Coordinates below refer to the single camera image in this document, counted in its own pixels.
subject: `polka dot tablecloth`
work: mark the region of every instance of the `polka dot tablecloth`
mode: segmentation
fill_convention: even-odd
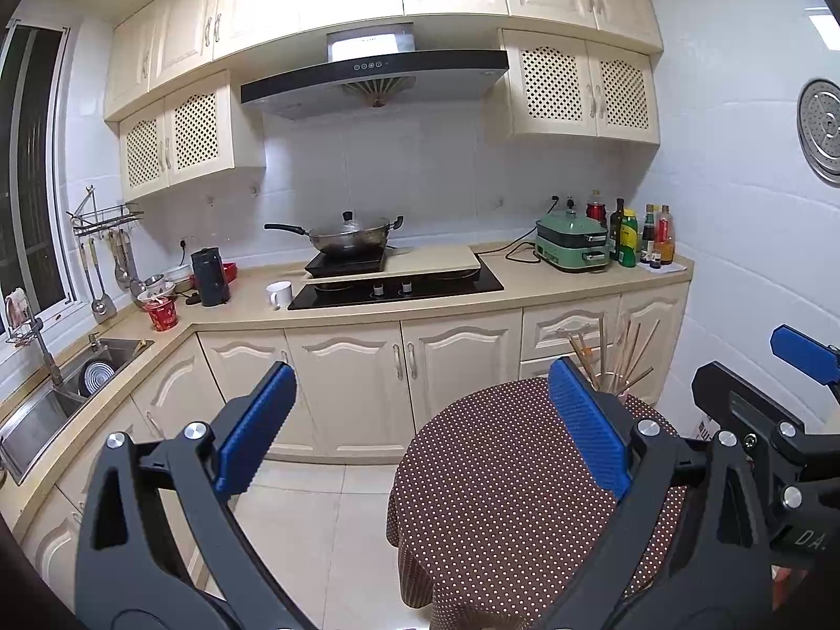
[[[635,398],[636,418],[673,427]],[[661,566],[685,489],[671,489],[627,594]],[[591,478],[545,379],[455,402],[417,433],[388,502],[402,601],[432,603],[431,630],[524,630],[560,595],[616,500]]]

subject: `green bottle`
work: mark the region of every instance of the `green bottle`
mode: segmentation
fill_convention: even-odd
[[[636,267],[638,248],[638,220],[632,208],[625,208],[618,241],[618,262],[625,268]]]

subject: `stainless steel sink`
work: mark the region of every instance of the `stainless steel sink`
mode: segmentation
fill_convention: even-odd
[[[0,462],[15,483],[20,485],[62,429],[96,394],[104,390],[103,387],[89,397],[79,393],[79,376],[85,364],[91,359],[102,359],[119,374],[154,341],[146,341],[137,349],[139,343],[120,338],[102,338],[92,342],[89,348],[61,368],[64,384],[34,396],[7,419],[0,428]]]

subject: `black pan handle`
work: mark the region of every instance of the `black pan handle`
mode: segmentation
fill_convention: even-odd
[[[296,225],[278,225],[276,223],[266,223],[267,230],[284,230],[286,232],[293,232],[295,234],[300,234],[301,237],[308,237],[309,233],[303,227],[297,227]]]

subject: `green multi-cooker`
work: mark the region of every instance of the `green multi-cooker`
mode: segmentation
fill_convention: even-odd
[[[606,229],[572,207],[538,220],[535,244],[539,258],[564,272],[604,269],[610,259]]]

